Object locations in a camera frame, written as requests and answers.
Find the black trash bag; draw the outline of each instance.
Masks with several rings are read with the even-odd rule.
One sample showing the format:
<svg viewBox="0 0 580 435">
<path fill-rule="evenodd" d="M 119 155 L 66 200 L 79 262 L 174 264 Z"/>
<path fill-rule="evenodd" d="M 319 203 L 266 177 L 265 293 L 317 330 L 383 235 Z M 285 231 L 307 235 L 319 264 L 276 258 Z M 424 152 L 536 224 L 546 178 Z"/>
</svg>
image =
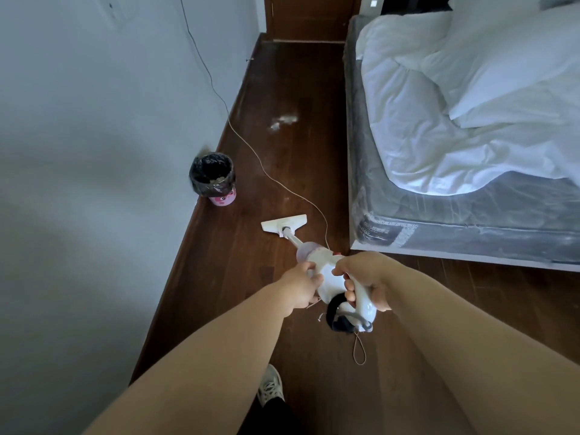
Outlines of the black trash bag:
<svg viewBox="0 0 580 435">
<path fill-rule="evenodd" d="M 236 171 L 227 155 L 211 153 L 193 160 L 189 178 L 201 197 L 225 197 L 234 189 Z"/>
</svg>

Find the white sneaker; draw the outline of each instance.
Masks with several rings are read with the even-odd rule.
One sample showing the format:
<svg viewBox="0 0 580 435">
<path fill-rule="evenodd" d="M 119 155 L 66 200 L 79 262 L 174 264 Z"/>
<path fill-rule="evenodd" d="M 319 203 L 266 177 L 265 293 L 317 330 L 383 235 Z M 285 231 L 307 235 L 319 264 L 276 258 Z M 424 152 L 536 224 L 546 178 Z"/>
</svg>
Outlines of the white sneaker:
<svg viewBox="0 0 580 435">
<path fill-rule="evenodd" d="M 282 400 L 284 399 L 284 394 L 282 394 L 282 379 L 276 368 L 268 365 L 260 387 L 257 389 L 257 399 L 260 401 L 262 407 L 264 407 L 268 401 L 276 397 Z"/>
</svg>

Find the white blanket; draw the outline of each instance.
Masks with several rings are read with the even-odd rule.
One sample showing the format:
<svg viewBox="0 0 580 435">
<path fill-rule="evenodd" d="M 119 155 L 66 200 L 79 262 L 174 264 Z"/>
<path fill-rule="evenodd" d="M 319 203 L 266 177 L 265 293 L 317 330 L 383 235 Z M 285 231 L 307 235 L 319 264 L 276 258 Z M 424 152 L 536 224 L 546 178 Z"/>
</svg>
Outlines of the white blanket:
<svg viewBox="0 0 580 435">
<path fill-rule="evenodd" d="M 573 176 L 557 140 L 578 141 L 566 125 L 506 124 L 461 129 L 444 114 L 438 87 L 395 57 L 442 39 L 451 12 L 387 15 L 357 42 L 371 131 L 385 171 L 397 186 L 428 195 L 464 194 L 508 171 L 558 179 Z M 566 149 L 576 144 L 568 143 Z"/>
</svg>

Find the door frame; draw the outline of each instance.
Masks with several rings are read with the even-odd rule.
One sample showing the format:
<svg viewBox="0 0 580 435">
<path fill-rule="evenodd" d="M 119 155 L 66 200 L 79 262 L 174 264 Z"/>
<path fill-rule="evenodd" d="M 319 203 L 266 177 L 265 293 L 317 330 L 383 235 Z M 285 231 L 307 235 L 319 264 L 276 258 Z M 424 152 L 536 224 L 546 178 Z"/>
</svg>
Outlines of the door frame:
<svg viewBox="0 0 580 435">
<path fill-rule="evenodd" d="M 361 9 L 361 3 L 363 0 L 354 0 L 353 11 L 350 16 L 358 15 Z M 274 17 L 272 16 L 272 0 L 264 0 L 264 8 L 266 10 L 266 37 L 268 39 L 274 39 Z"/>
</svg>

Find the black pants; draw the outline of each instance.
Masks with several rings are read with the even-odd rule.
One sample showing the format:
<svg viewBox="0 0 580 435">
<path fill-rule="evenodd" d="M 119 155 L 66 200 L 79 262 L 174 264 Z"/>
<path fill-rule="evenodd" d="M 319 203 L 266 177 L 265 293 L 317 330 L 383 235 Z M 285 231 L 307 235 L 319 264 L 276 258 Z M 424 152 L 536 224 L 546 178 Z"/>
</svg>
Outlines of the black pants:
<svg viewBox="0 0 580 435">
<path fill-rule="evenodd" d="M 263 408 L 250 412 L 240 433 L 300 435 L 302 429 L 281 398 L 272 398 Z"/>
</svg>

